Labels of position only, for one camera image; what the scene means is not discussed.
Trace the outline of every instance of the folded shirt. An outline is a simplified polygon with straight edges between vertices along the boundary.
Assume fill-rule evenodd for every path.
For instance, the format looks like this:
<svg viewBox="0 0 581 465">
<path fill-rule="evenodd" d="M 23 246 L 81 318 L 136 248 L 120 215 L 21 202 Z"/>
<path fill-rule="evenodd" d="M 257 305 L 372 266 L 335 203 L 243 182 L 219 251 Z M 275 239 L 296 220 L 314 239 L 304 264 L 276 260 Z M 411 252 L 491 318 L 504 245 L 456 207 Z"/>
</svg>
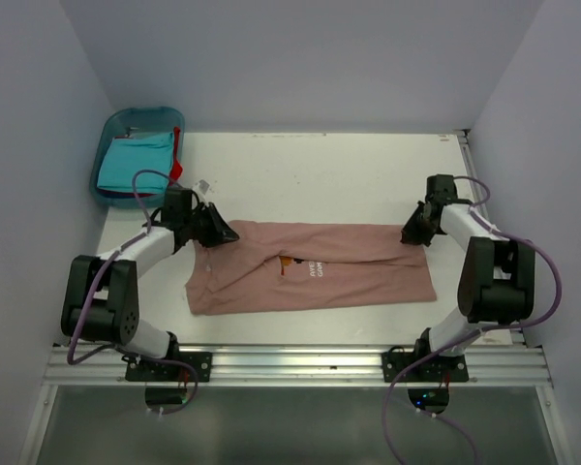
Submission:
<svg viewBox="0 0 581 465">
<path fill-rule="evenodd" d="M 145 139 L 114 139 L 102 162 L 97 187 L 114 192 L 133 192 L 132 179 L 140 170 L 169 174 L 172 168 L 174 133 L 163 133 Z M 138 177 L 137 188 L 143 194 L 163 194 L 168 180 L 153 173 Z"/>
<path fill-rule="evenodd" d="M 354 307 L 437 299 L 423 247 L 402 226 L 231 221 L 241 237 L 197 243 L 186 285 L 194 315 Z"/>
</svg>

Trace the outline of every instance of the white wall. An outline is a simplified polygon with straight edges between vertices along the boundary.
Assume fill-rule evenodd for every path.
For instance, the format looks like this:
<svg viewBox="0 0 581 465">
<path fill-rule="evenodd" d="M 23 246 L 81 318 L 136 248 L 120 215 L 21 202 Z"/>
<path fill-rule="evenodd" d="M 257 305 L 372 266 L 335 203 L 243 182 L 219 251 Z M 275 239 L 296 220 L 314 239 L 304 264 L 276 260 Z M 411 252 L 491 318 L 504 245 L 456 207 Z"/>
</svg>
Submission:
<svg viewBox="0 0 581 465">
<path fill-rule="evenodd" d="M 564 300 L 531 332 L 544 345 L 570 441 L 581 463 L 581 0 L 545 0 L 472 130 L 489 211 L 556 259 Z M 543 269 L 538 311 L 553 285 Z"/>
<path fill-rule="evenodd" d="M 87 193 L 109 102 L 57 1 L 0 1 L 0 465 L 39 392 L 71 259 L 104 212 Z"/>
<path fill-rule="evenodd" d="M 62 0 L 117 108 L 213 131 L 470 128 L 541 0 Z"/>
</svg>

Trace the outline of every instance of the glass panel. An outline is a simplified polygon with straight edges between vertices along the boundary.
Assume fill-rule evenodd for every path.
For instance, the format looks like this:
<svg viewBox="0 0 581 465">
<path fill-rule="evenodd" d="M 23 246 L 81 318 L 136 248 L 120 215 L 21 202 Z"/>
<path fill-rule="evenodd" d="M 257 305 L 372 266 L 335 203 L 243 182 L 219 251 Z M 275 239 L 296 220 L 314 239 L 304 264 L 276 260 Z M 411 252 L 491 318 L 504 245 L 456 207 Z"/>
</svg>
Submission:
<svg viewBox="0 0 581 465">
<path fill-rule="evenodd" d="M 392 463 L 381 431 L 382 388 L 203 387 L 158 420 L 143 387 L 62 387 L 41 465 Z M 447 425 L 415 413 L 397 389 L 392 436 L 412 464 L 473 463 Z M 484 464 L 556 463 L 533 388 L 452 388 L 445 416 L 472 435 Z"/>
</svg>

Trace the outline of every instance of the metal frame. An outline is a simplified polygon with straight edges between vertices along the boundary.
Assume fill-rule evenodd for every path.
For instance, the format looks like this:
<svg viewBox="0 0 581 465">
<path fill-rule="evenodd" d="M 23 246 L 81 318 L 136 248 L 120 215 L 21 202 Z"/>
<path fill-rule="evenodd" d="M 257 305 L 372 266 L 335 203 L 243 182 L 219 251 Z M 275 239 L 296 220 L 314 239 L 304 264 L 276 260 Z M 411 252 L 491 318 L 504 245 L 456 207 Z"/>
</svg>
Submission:
<svg viewBox="0 0 581 465">
<path fill-rule="evenodd" d="M 96 346 L 83 346 L 81 352 Z M 382 388 L 381 353 L 390 346 L 181 346 L 184 351 L 213 354 L 214 387 L 341 387 Z M 52 386 L 144 386 L 124 381 L 121 355 L 101 353 L 71 366 L 67 350 L 54 349 L 45 383 Z M 551 381 L 541 349 L 522 346 L 470 347 L 466 353 L 470 382 L 461 387 L 549 387 Z M 174 386 L 149 383 L 147 386 Z M 431 387 L 430 383 L 401 383 L 398 388 Z"/>
<path fill-rule="evenodd" d="M 562 417 L 555 400 L 555 393 L 552 387 L 537 387 L 535 389 L 540 402 L 540 409 L 544 417 L 544 424 L 549 433 L 553 452 L 560 465 L 574 465 L 575 459 L 568 442 L 566 429 L 562 422 Z"/>
<path fill-rule="evenodd" d="M 39 392 L 39 399 L 30 420 L 28 434 L 21 448 L 18 465 L 34 465 L 37 463 L 43 439 L 46 436 L 47 425 L 56 400 L 58 386 L 43 385 Z"/>
<path fill-rule="evenodd" d="M 475 176 L 467 135 L 456 131 L 467 172 Z M 479 187 L 473 185 L 479 199 Z M 482 206 L 481 213 L 488 218 Z M 460 388 L 535 388 L 549 437 L 559 464 L 574 463 L 566 432 L 557 411 L 551 377 L 542 349 L 529 349 L 520 331 L 512 331 L 511 346 L 471 346 L 466 351 L 470 381 Z M 80 344 L 79 352 L 96 347 Z M 185 351 L 213 353 L 213 387 L 385 388 L 381 353 L 391 346 L 181 346 Z M 36 463 L 60 386 L 164 386 L 174 383 L 129 383 L 126 364 L 114 352 L 100 353 L 71 366 L 67 350 L 54 348 L 47 365 L 19 465 Z M 432 387 L 434 384 L 401 383 L 397 388 Z"/>
</svg>

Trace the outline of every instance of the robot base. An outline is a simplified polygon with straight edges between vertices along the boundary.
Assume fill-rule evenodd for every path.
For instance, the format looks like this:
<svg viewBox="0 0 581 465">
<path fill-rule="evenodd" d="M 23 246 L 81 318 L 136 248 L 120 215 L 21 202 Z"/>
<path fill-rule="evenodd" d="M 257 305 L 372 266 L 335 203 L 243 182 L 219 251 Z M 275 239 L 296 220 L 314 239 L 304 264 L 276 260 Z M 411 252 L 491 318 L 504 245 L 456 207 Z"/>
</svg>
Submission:
<svg viewBox="0 0 581 465">
<path fill-rule="evenodd" d="M 173 382 L 179 379 L 178 366 L 171 366 L 154 361 L 140 360 L 136 362 L 134 358 L 123 356 L 127 361 L 127 371 L 125 380 L 133 382 Z M 183 361 L 191 365 L 198 373 L 200 383 L 208 383 L 211 376 L 211 360 L 213 355 L 210 352 L 179 352 L 173 359 Z"/>
<path fill-rule="evenodd" d="M 405 352 L 403 347 L 394 346 L 381 354 L 383 380 L 391 383 L 394 377 L 416 360 L 430 354 L 426 329 L 415 341 L 412 352 Z M 435 356 L 409 372 L 403 383 L 440 383 L 448 378 L 451 383 L 466 383 L 469 380 L 465 356 Z"/>
</svg>

